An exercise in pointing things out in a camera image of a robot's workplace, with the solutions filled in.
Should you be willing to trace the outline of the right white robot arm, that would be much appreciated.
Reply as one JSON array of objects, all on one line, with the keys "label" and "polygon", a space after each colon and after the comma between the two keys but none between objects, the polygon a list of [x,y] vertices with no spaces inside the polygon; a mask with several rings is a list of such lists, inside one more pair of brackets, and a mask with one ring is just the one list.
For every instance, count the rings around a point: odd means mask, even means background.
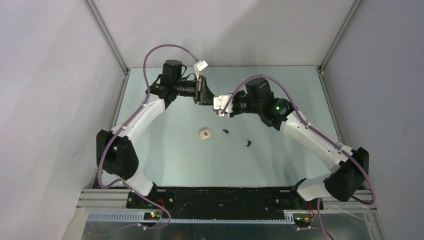
[{"label": "right white robot arm", "polygon": [[353,149],[338,142],[312,124],[304,116],[287,89],[278,82],[287,98],[278,98],[271,91],[269,81],[276,79],[255,75],[245,80],[229,95],[222,109],[228,116],[257,114],[267,126],[290,136],[315,154],[327,167],[328,173],[300,180],[292,189],[291,204],[304,209],[312,200],[333,197],[340,202],[359,201],[355,192],[369,182],[369,152],[363,147]]}]

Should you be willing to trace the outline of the beige earbud charging case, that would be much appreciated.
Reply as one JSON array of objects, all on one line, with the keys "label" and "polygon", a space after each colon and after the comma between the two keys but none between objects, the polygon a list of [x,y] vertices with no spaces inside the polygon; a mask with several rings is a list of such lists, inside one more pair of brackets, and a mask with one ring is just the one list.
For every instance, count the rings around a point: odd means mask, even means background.
[{"label": "beige earbud charging case", "polygon": [[202,140],[206,140],[212,136],[212,132],[210,129],[205,128],[199,132],[199,136]]}]

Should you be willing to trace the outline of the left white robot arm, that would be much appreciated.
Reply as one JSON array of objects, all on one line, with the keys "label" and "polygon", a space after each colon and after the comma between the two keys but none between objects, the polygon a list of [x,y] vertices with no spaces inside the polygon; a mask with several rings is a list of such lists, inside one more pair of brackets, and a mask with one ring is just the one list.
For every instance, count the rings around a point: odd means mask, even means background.
[{"label": "left white robot arm", "polygon": [[209,89],[207,78],[196,70],[194,79],[184,77],[187,70],[179,60],[166,60],[162,73],[147,88],[141,105],[123,123],[110,130],[100,130],[96,136],[96,165],[99,185],[102,171],[117,177],[131,191],[138,192],[138,201],[145,208],[153,208],[158,194],[152,191],[155,184],[143,173],[135,150],[135,141],[153,120],[163,113],[177,97],[192,98],[197,105],[211,106],[214,94]]}]

